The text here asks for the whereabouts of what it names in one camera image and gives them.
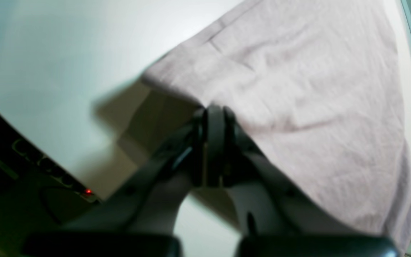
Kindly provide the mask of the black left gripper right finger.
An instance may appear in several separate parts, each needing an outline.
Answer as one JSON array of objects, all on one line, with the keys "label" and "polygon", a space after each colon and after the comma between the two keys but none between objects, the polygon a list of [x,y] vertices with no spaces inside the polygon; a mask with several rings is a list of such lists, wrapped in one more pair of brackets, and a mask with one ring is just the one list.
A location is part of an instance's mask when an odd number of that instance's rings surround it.
[{"label": "black left gripper right finger", "polygon": [[386,236],[345,225],[275,167],[223,109],[223,185],[232,197],[244,238],[238,257],[397,257]]}]

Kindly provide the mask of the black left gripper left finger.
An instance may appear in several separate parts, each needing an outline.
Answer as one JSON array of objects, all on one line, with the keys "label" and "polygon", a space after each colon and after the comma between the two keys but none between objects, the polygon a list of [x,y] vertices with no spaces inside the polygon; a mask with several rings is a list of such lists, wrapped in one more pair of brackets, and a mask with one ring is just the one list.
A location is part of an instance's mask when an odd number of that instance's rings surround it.
[{"label": "black left gripper left finger", "polygon": [[182,257],[173,235],[179,207],[201,184],[205,109],[197,110],[101,206],[56,231],[36,232],[25,257]]}]

